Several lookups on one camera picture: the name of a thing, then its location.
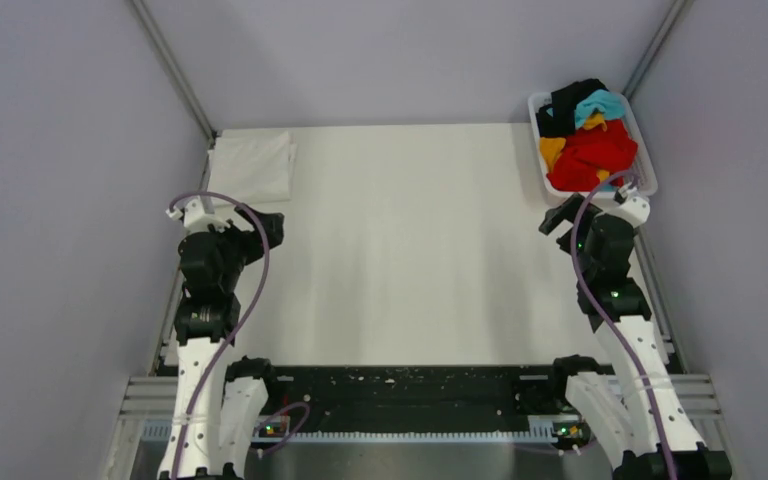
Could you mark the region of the red t shirt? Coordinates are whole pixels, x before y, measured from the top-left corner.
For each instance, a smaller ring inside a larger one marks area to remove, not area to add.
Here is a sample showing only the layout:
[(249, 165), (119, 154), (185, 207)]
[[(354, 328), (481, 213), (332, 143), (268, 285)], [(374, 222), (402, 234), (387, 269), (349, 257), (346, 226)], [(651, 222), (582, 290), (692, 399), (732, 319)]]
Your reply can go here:
[(558, 190), (591, 191), (610, 175), (630, 169), (638, 145), (629, 137), (621, 119), (607, 120), (606, 131), (577, 130), (564, 137), (567, 143), (546, 177)]

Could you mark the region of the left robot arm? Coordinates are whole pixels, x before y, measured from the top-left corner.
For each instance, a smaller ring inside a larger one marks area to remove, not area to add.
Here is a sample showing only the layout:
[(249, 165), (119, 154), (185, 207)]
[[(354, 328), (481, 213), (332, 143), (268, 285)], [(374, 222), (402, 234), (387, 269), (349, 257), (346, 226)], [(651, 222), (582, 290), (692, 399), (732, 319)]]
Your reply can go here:
[(235, 329), (250, 314), (235, 288), (243, 269), (282, 244), (284, 217), (254, 212), (251, 230), (213, 220), (179, 244), (183, 296), (175, 312), (177, 390), (159, 479), (240, 479), (260, 413), (279, 404), (274, 368), (236, 358)]

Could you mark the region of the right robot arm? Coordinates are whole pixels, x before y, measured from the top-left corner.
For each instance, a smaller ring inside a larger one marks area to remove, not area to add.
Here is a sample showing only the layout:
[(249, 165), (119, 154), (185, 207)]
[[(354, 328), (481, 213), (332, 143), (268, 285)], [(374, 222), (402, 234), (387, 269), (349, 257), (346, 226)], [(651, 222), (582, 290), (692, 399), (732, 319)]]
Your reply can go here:
[(657, 345), (652, 311), (629, 275), (636, 228), (648, 213), (635, 198), (604, 211), (575, 194), (549, 209), (539, 226), (569, 254), (577, 303), (607, 354), (611, 375), (591, 357), (552, 363), (546, 397), (576, 411), (607, 456), (615, 479), (729, 479), (728, 455), (707, 444), (688, 417)]

